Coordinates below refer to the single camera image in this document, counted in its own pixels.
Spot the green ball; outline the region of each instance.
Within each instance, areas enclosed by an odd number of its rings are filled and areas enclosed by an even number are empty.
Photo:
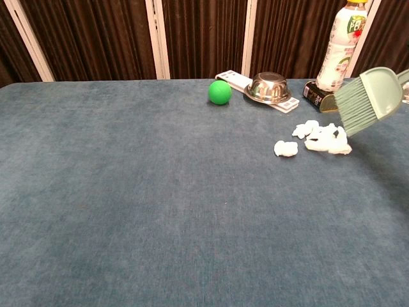
[[[209,87],[209,99],[214,104],[227,104],[231,98],[231,87],[226,81],[215,81]]]

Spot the stainless steel bowl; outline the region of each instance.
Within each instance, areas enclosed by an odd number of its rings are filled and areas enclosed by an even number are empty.
[[[252,100],[263,104],[279,104],[291,97],[287,80],[274,72],[261,72],[246,86],[244,93]]]

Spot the white frame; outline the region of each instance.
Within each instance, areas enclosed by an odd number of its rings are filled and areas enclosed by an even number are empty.
[[[360,52],[362,51],[362,48],[365,44],[366,38],[368,36],[369,30],[371,29],[372,23],[375,19],[376,12],[379,9],[379,5],[381,4],[382,0],[369,0],[367,2],[367,10],[368,10],[368,17],[366,19],[365,27],[364,30],[362,31],[362,34],[359,38],[358,44],[355,47],[355,51],[352,54],[352,58],[350,61],[350,64],[348,65],[348,68],[346,69],[345,73],[345,78],[350,78],[352,76],[352,72],[355,68],[355,65],[357,64],[357,61],[360,56]]]
[[[162,0],[145,0],[157,79],[170,79]]]
[[[12,16],[12,19],[19,30],[20,36],[23,39],[24,45],[37,68],[38,74],[42,81],[52,82],[55,81],[52,75],[51,69],[45,59],[44,53],[38,43],[38,40],[33,32],[33,29],[28,22],[26,13],[21,6],[19,0],[4,0],[7,9]]]
[[[245,17],[245,33],[242,58],[242,75],[245,75],[246,77],[250,76],[256,14],[257,0],[247,0],[247,13]]]

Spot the brown curtain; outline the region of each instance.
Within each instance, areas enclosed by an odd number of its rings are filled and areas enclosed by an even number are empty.
[[[251,77],[271,71],[286,78],[315,78],[332,23],[345,4],[345,0],[258,0]]]
[[[41,81],[40,75],[4,1],[0,1],[0,88],[34,81]]]
[[[378,66],[409,68],[409,0],[381,2],[352,76]]]
[[[155,79],[144,0],[20,0],[57,81]]]
[[[242,69],[247,0],[162,0],[171,78]]]

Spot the plastic bottle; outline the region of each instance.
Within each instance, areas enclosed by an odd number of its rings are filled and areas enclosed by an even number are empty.
[[[355,46],[364,29],[367,0],[348,0],[336,15],[324,63],[316,84],[324,91],[337,91],[344,80]]]

